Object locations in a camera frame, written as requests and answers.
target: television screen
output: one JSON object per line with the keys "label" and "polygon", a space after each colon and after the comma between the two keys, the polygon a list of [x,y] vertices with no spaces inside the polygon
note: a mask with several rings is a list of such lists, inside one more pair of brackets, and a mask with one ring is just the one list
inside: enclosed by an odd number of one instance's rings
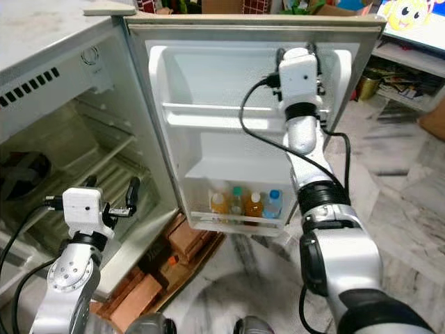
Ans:
{"label": "television screen", "polygon": [[385,35],[445,51],[445,0],[383,0]]}

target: white bottle cap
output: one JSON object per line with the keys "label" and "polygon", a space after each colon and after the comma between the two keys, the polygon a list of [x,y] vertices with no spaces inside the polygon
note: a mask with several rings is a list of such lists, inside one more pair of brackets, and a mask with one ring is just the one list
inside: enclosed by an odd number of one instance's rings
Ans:
{"label": "white bottle cap", "polygon": [[250,199],[252,200],[253,203],[258,203],[261,200],[261,195],[257,192],[254,192],[250,196]]}
{"label": "white bottle cap", "polygon": [[221,193],[214,193],[211,197],[211,201],[215,204],[223,204],[224,203],[224,195]]}

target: refrigerator vent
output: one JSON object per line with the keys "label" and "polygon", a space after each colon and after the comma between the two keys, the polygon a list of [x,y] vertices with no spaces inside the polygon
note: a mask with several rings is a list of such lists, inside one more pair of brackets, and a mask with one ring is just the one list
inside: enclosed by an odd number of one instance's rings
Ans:
{"label": "refrigerator vent", "polygon": [[45,85],[47,82],[53,81],[53,79],[58,78],[59,76],[60,73],[55,67],[43,72],[42,74],[39,74],[28,82],[23,83],[21,86],[18,86],[0,96],[0,106],[5,107],[16,102],[17,99],[21,99],[25,95],[30,94],[33,90],[39,89],[39,87]]}

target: cartoon face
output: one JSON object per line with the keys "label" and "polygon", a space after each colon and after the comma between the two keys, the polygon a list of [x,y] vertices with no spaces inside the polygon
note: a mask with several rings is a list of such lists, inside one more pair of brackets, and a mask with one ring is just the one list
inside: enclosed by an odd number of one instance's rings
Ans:
{"label": "cartoon face", "polygon": [[384,14],[394,30],[408,30],[423,24],[428,16],[426,0],[393,0],[385,4]]}

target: bottle cap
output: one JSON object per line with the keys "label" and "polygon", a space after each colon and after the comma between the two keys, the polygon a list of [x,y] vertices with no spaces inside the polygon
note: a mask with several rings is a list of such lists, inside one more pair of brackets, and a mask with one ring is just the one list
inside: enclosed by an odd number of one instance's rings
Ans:
{"label": "bottle cap", "polygon": [[240,186],[234,186],[234,196],[241,196],[242,190]]}
{"label": "bottle cap", "polygon": [[253,203],[258,203],[261,200],[261,195],[257,192],[252,193],[250,199],[252,200]]}
{"label": "bottle cap", "polygon": [[270,193],[269,193],[269,196],[273,200],[276,200],[280,196],[280,191],[279,190],[271,190]]}
{"label": "bottle cap", "polygon": [[221,193],[214,193],[211,197],[211,201],[215,204],[223,204],[224,203],[224,195]]}

